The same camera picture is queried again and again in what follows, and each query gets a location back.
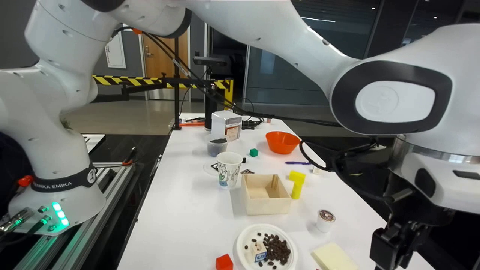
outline wooden box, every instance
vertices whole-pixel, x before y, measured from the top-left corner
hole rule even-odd
[[[243,174],[241,191],[247,215],[288,214],[292,198],[277,174]]]

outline gray floor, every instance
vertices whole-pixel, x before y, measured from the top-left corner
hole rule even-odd
[[[202,112],[203,103],[184,102],[184,112]],[[174,103],[166,100],[129,100],[92,103],[64,115],[70,127],[81,133],[165,135],[173,119]],[[255,105],[255,111],[290,117],[333,121],[329,108],[286,105]],[[343,128],[331,128],[287,121],[299,136],[358,136]]]

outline door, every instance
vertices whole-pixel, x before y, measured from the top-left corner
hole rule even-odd
[[[144,40],[144,57],[145,57],[145,75],[147,77],[162,77],[162,72],[166,73],[166,77],[172,78],[175,72],[174,64],[172,60],[160,49],[153,41],[148,37],[143,36]],[[175,49],[175,39],[173,38],[161,38],[167,46],[172,50]],[[179,57],[186,64],[188,61],[188,31],[185,31],[183,35],[179,37]],[[180,78],[186,78],[186,76],[180,72]],[[186,89],[180,89],[180,98],[183,97]],[[149,91],[150,99],[167,99],[174,100],[174,89],[164,88]]]

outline green block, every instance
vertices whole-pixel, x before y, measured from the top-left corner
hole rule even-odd
[[[250,149],[250,156],[256,157],[258,156],[258,150],[257,149]]]

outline red block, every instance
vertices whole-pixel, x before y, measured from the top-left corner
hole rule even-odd
[[[216,258],[216,270],[233,270],[233,262],[228,254]]]

